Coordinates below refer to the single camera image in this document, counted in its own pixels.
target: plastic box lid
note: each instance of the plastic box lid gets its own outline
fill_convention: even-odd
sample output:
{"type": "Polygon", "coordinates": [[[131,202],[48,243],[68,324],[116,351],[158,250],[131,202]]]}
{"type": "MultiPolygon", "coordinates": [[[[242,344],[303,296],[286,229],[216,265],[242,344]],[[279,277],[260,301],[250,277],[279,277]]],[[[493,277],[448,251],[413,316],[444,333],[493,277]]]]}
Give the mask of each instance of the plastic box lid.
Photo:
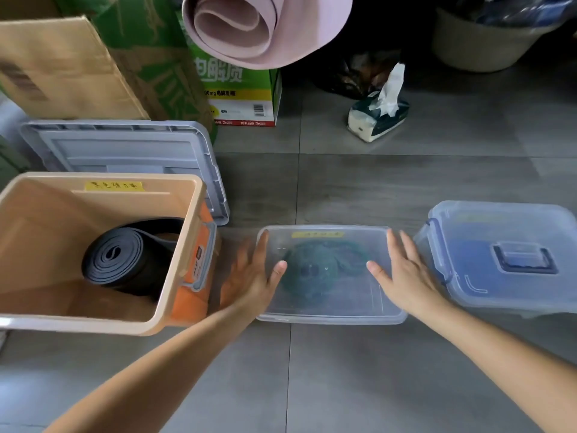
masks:
{"type": "Polygon", "coordinates": [[[20,132],[48,171],[192,174],[217,225],[230,216],[206,128],[195,121],[32,120],[20,132]]]}
{"type": "Polygon", "coordinates": [[[259,237],[264,230],[270,232],[267,273],[282,259],[289,265],[259,320],[383,325],[407,318],[366,269],[374,260],[390,271],[387,227],[267,226],[259,237]]]}
{"type": "Polygon", "coordinates": [[[444,201],[415,237],[462,306],[577,313],[577,222],[557,205],[444,201]]]}

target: beige storage box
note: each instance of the beige storage box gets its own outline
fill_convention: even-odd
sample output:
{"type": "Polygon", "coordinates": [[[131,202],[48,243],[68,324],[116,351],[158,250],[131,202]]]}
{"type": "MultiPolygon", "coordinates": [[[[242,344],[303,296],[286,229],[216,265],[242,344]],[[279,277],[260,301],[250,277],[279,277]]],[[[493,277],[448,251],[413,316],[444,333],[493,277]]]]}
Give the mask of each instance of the beige storage box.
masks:
{"type": "Polygon", "coordinates": [[[149,335],[167,324],[202,319],[209,286],[195,293],[181,284],[194,281],[191,266],[199,237],[206,235],[200,231],[212,221],[205,194],[204,182],[194,175],[18,176],[0,194],[0,330],[149,335]],[[156,217],[184,218],[157,302],[83,279],[81,262],[94,239],[156,217]]]}
{"type": "Polygon", "coordinates": [[[432,50],[450,67],[468,72],[509,68],[545,33],[559,25],[535,28],[486,26],[437,8],[432,50]]]}

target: forearm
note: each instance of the forearm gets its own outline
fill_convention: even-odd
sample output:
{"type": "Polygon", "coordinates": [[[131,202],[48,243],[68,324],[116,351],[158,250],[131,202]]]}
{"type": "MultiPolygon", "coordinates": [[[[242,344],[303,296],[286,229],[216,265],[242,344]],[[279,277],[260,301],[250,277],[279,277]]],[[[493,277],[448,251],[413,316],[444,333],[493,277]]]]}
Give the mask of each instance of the forearm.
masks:
{"type": "Polygon", "coordinates": [[[212,360],[253,320],[231,306],[120,371],[56,420],[48,433],[157,433],[212,360]]]}
{"type": "Polygon", "coordinates": [[[577,425],[577,368],[453,306],[423,319],[453,343],[546,433],[577,425]]]}

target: hand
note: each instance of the hand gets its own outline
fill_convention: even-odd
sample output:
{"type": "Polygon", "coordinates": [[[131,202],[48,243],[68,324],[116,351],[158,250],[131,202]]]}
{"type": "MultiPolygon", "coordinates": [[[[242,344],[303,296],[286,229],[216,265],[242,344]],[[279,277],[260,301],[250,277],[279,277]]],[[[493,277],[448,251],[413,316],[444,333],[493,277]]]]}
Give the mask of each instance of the hand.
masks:
{"type": "Polygon", "coordinates": [[[230,275],[220,289],[220,308],[240,306],[253,318],[264,313],[280,278],[285,274],[287,263],[279,261],[267,280],[264,263],[267,258],[268,231],[264,231],[256,245],[252,260],[249,258],[250,241],[244,240],[237,251],[237,260],[230,275]]]}
{"type": "Polygon", "coordinates": [[[399,244],[392,229],[386,232],[392,277],[376,262],[368,262],[366,266],[394,305],[424,320],[439,307],[451,303],[441,294],[440,285],[423,263],[413,240],[403,231],[400,238],[403,245],[399,244]]]}

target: plastic latch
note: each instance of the plastic latch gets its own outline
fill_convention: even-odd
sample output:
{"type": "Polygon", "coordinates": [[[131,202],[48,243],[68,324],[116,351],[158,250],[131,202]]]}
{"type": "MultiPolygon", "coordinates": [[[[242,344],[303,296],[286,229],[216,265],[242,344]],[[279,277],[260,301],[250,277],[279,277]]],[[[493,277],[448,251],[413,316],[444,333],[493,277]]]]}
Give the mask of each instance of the plastic latch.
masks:
{"type": "Polygon", "coordinates": [[[208,271],[209,271],[210,266],[211,266],[212,254],[213,254],[214,249],[215,249],[216,224],[214,222],[208,222],[208,223],[204,223],[204,225],[206,225],[206,227],[209,230],[209,239],[208,239],[208,242],[206,244],[204,261],[202,263],[203,266],[200,269],[198,279],[196,279],[192,283],[183,281],[181,284],[184,287],[190,288],[192,291],[201,291],[203,289],[204,283],[206,281],[206,276],[208,275],[208,271]]]}
{"type": "Polygon", "coordinates": [[[434,247],[438,252],[436,253],[440,257],[439,267],[437,271],[443,277],[443,284],[449,284],[453,279],[453,268],[451,265],[451,260],[449,259],[449,253],[447,251],[447,245],[443,237],[443,232],[441,230],[441,225],[438,220],[434,217],[429,218],[426,224],[433,228],[434,240],[429,243],[431,247],[434,247]]]}
{"type": "Polygon", "coordinates": [[[559,273],[551,253],[535,243],[502,242],[493,245],[501,269],[514,274],[559,273]]]}

